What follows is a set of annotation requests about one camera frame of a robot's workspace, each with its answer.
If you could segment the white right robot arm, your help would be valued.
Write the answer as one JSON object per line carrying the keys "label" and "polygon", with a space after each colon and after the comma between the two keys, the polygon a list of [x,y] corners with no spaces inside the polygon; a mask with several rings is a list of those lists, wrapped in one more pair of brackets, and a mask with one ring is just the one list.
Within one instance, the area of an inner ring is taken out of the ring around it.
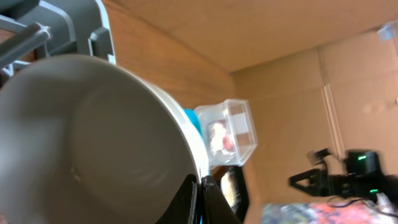
{"label": "white right robot arm", "polygon": [[346,158],[340,161],[345,173],[338,175],[329,173],[325,158],[330,155],[327,148],[311,152],[310,162],[321,168],[291,176],[289,185],[314,197],[356,197],[377,202],[377,194],[384,194],[397,204],[397,177],[383,173],[376,151],[348,150]]}

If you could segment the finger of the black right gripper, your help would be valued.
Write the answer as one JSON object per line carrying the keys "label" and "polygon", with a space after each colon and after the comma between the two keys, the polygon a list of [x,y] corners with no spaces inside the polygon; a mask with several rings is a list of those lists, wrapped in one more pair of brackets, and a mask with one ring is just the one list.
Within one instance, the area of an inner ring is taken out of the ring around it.
{"label": "finger of the black right gripper", "polygon": [[289,185],[309,195],[320,195],[320,169],[312,169],[289,177]]}

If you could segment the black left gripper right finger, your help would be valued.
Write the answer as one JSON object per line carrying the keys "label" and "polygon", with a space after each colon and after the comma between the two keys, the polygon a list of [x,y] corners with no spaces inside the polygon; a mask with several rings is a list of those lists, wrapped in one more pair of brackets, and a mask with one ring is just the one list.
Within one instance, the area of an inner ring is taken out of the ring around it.
{"label": "black left gripper right finger", "polygon": [[205,224],[242,224],[233,213],[216,180],[211,176],[201,179],[203,200],[203,223]]}

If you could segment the white tissue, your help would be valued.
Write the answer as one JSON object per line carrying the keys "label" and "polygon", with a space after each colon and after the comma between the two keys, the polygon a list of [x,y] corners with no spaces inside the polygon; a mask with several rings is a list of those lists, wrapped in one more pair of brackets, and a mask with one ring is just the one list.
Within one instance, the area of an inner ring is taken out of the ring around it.
{"label": "white tissue", "polygon": [[211,123],[208,127],[210,152],[216,154],[224,149],[224,138],[226,137],[226,127],[223,122]]}

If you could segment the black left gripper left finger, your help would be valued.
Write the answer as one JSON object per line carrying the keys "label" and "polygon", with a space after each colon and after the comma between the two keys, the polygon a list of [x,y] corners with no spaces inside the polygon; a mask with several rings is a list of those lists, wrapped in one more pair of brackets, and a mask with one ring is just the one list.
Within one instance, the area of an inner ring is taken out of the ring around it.
{"label": "black left gripper left finger", "polygon": [[188,174],[156,224],[196,224],[197,196],[197,178],[193,174]]}

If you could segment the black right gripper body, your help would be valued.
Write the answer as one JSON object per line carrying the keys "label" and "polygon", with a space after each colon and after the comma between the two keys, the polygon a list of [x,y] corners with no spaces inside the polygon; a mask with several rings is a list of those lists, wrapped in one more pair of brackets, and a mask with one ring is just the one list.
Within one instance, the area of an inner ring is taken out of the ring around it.
{"label": "black right gripper body", "polygon": [[328,148],[314,151],[309,154],[314,165],[320,168],[312,169],[307,175],[307,191],[312,196],[327,197],[351,196],[351,185],[345,175],[332,175],[329,173],[326,157],[331,156]]}

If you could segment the grey-white bowl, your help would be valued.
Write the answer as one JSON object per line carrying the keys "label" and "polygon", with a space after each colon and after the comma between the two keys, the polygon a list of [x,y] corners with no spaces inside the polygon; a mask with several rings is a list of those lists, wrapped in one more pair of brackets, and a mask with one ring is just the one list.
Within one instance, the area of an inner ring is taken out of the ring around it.
{"label": "grey-white bowl", "polygon": [[165,91],[84,55],[39,60],[1,88],[8,223],[155,223],[206,147]]}

